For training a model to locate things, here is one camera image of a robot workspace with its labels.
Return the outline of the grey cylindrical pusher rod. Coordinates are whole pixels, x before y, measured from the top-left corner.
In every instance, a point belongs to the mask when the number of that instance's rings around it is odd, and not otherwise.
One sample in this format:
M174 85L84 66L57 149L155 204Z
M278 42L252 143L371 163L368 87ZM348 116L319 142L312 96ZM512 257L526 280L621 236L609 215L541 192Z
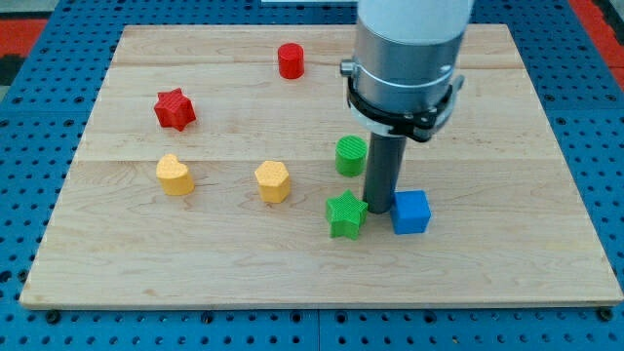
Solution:
M404 136L370 134L363 192L370 213L384 214L390 210L406 142Z

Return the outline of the black tool mount bracket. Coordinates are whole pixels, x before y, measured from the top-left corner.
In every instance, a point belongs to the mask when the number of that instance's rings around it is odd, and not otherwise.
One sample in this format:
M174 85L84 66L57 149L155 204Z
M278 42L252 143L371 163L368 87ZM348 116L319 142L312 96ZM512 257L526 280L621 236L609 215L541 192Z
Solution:
M408 137L427 142L450 119L465 77L458 75L448 86L442 99L432 107L419 112L394 113L383 111L360 97L354 88L354 79L347 79L347 104L355 120L370 132L382 137Z

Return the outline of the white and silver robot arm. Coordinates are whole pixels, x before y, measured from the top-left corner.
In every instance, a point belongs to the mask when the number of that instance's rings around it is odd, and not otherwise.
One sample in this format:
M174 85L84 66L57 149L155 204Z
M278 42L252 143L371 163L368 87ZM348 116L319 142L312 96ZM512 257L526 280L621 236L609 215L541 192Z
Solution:
M449 120L464 78L454 72L474 0L360 0L353 55L340 64L347 104L370 132L363 200L390 210L408 140Z

